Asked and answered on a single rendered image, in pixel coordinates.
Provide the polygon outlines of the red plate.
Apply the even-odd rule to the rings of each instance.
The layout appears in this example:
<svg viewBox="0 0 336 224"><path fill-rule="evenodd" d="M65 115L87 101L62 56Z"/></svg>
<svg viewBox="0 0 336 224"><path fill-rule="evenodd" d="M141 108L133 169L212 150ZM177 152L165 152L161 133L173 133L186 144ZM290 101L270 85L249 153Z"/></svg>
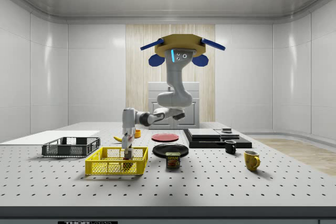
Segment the red plate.
<svg viewBox="0 0 336 224"><path fill-rule="evenodd" d="M159 133L152 135L152 140L156 142L175 142L179 136L172 133Z"/></svg>

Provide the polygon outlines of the yellow mug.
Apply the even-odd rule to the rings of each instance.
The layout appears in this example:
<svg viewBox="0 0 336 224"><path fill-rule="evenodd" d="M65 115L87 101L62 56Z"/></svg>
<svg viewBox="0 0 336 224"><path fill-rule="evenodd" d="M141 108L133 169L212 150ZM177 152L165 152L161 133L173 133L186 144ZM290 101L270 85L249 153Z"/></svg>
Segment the yellow mug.
<svg viewBox="0 0 336 224"><path fill-rule="evenodd" d="M255 151L244 151L245 165L248 170L256 171L260 165L259 153Z"/></svg>

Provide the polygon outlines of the yellow basket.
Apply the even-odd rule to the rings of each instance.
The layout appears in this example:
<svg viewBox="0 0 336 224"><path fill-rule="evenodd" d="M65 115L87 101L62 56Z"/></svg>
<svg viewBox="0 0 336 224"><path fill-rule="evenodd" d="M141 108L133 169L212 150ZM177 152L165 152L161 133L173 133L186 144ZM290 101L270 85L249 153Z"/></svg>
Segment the yellow basket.
<svg viewBox="0 0 336 224"><path fill-rule="evenodd" d="M101 147L85 160L86 175L141 175L148 161L148 147L134 147L133 159L124 160L121 147Z"/></svg>

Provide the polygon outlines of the black plate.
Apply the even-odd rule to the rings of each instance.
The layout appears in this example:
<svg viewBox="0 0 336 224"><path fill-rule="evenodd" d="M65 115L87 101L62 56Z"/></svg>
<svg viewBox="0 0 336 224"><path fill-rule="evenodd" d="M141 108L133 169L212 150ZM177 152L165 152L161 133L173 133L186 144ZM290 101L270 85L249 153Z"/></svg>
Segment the black plate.
<svg viewBox="0 0 336 224"><path fill-rule="evenodd" d="M153 147L153 153L156 156L164 158L167 152L179 152L180 156L183 157L188 154L188 148L185 145L174 143L164 143Z"/></svg>

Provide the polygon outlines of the black mug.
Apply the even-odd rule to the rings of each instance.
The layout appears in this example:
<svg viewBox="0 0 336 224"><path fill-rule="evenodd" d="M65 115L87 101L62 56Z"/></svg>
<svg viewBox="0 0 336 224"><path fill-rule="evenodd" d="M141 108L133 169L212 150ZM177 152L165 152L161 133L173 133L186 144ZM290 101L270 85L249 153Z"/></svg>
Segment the black mug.
<svg viewBox="0 0 336 224"><path fill-rule="evenodd" d="M228 154L235 154L236 153L236 141L234 140L225 140L225 151Z"/></svg>

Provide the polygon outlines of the white board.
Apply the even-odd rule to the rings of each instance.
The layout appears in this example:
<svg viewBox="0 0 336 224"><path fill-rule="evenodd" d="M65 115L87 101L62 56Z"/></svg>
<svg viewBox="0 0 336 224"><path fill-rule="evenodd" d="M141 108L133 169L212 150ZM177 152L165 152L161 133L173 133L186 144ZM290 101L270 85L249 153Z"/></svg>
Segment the white board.
<svg viewBox="0 0 336 224"><path fill-rule="evenodd" d="M61 137L90 137L99 131L44 131L0 143L0 145L43 145Z"/></svg>

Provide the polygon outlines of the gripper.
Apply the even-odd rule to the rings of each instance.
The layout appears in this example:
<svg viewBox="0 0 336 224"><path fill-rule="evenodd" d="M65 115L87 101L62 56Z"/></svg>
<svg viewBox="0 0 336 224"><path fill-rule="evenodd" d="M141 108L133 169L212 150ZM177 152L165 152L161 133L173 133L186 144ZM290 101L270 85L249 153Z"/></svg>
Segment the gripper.
<svg viewBox="0 0 336 224"><path fill-rule="evenodd" d="M122 138L122 149L124 149L124 159L133 159L132 143L134 141L134 131L125 132Z"/></svg>

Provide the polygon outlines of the flat-sided can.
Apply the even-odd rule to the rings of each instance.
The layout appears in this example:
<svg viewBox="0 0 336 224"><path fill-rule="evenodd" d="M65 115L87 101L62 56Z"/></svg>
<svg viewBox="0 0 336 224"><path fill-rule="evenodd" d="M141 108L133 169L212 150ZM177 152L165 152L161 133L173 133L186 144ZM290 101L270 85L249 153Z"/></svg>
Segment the flat-sided can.
<svg viewBox="0 0 336 224"><path fill-rule="evenodd" d="M180 167L180 152L166 152L166 166L167 168L179 168Z"/></svg>

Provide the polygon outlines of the dark grey basket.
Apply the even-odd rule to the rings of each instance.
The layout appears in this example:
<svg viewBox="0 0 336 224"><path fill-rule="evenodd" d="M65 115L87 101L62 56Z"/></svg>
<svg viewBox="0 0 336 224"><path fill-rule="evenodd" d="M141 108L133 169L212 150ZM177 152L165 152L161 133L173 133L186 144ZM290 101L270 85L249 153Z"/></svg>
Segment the dark grey basket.
<svg viewBox="0 0 336 224"><path fill-rule="evenodd" d="M99 137L61 137L42 146L43 156L86 157L100 146Z"/></svg>

